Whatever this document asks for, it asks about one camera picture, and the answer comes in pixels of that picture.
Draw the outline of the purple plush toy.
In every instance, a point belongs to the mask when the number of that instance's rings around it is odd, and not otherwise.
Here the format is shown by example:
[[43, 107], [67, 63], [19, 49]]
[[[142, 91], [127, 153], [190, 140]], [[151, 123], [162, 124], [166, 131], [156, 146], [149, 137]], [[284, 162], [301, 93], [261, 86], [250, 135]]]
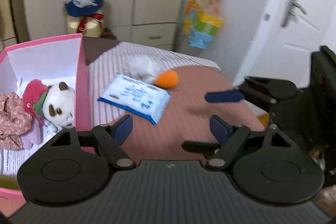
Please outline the purple plush toy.
[[23, 149], [29, 150], [33, 145], [41, 144], [42, 140], [41, 126], [36, 119], [33, 119], [30, 130], [21, 135]]

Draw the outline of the pink striped tablecloth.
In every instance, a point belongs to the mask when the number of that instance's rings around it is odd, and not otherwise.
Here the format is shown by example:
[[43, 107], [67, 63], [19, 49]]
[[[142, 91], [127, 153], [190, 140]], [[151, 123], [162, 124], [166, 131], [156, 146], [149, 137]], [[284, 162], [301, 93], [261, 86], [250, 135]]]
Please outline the pink striped tablecloth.
[[235, 103], [208, 103], [205, 94], [229, 90], [232, 85], [215, 64], [209, 61], [168, 52], [139, 44], [110, 39], [83, 38], [83, 47], [89, 75], [89, 105], [91, 126], [113, 124], [125, 111], [99, 102], [97, 99], [113, 81], [116, 74], [125, 73], [131, 56], [152, 55], [166, 69], [179, 76], [179, 84], [171, 89], [170, 100], [157, 125], [133, 115], [133, 130], [123, 143], [123, 150], [136, 162], [150, 160], [201, 160], [201, 154], [186, 152], [185, 140], [214, 143], [210, 132], [210, 118], [217, 115], [229, 124], [243, 124], [253, 131], [263, 125], [243, 101]]

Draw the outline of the pink fluffy plush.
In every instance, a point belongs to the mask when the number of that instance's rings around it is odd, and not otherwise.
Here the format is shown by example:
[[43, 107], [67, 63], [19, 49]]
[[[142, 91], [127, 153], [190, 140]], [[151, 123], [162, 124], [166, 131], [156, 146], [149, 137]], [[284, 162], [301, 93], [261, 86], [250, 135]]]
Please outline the pink fluffy plush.
[[39, 79], [30, 81], [23, 93], [23, 108], [25, 112], [32, 115], [40, 125], [44, 125], [41, 118], [43, 104], [45, 102], [49, 87]]

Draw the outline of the blue wet wipes pack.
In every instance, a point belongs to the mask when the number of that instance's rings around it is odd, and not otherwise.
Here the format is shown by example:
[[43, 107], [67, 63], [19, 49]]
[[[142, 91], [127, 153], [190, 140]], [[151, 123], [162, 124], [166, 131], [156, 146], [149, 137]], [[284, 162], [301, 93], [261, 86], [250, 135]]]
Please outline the blue wet wipes pack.
[[119, 73], [98, 100], [157, 125], [170, 97], [170, 93], [164, 89]]

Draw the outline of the orange egg-shaped sponge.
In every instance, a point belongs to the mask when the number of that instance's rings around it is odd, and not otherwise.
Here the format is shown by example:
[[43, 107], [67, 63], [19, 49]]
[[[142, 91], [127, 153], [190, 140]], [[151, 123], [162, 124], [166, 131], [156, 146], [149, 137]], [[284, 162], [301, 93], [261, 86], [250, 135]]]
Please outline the orange egg-shaped sponge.
[[157, 77], [154, 84], [163, 89], [176, 88], [179, 84], [179, 76], [176, 71], [164, 71]]

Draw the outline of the pink floral cloth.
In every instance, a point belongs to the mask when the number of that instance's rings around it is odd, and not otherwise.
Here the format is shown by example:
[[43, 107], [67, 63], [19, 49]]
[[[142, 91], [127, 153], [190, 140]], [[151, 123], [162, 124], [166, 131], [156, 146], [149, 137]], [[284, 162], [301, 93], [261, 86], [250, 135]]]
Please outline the pink floral cloth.
[[15, 92], [1, 94], [1, 147], [3, 149], [21, 150], [21, 135], [30, 131], [32, 115], [25, 112], [23, 101]]

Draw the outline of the pink storage box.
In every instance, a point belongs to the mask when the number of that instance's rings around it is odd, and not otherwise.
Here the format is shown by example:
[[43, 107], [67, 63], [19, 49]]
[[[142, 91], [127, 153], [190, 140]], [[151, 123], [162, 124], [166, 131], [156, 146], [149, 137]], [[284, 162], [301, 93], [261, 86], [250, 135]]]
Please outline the pink storage box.
[[32, 116], [25, 135], [41, 130], [42, 143], [62, 128], [91, 129], [88, 69], [81, 34], [16, 44], [1, 52], [1, 134]]

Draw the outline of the white brown plush dog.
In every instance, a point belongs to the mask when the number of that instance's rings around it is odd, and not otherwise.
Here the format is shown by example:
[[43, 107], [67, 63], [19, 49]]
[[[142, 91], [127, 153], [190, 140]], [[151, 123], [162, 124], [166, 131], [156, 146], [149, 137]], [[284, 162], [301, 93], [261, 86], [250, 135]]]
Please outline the white brown plush dog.
[[75, 118], [75, 91], [65, 82], [50, 86], [42, 110], [50, 124], [60, 128], [72, 126]]

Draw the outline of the colourful paper gift bag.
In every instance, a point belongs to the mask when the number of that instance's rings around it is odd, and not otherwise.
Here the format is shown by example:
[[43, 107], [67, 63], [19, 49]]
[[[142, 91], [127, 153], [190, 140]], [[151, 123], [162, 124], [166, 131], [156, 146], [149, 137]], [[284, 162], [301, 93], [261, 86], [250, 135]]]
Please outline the colourful paper gift bag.
[[183, 31], [189, 46], [205, 50], [223, 22], [219, 0], [187, 0]]

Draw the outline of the white door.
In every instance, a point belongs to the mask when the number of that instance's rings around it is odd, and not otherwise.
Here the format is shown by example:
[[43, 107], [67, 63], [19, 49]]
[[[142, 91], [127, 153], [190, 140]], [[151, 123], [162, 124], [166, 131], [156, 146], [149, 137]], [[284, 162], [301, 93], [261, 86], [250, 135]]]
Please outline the white door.
[[327, 33], [335, 0], [268, 0], [235, 84], [246, 76], [309, 82], [310, 54]]

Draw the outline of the cream round gift box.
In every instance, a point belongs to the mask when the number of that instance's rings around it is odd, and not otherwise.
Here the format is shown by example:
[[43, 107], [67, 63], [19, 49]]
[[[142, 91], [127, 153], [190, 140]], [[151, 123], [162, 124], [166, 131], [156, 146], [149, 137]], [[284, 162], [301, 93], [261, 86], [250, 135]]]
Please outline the cream round gift box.
[[67, 15], [67, 30], [69, 34], [99, 38], [104, 31], [104, 15], [101, 13], [79, 17]]

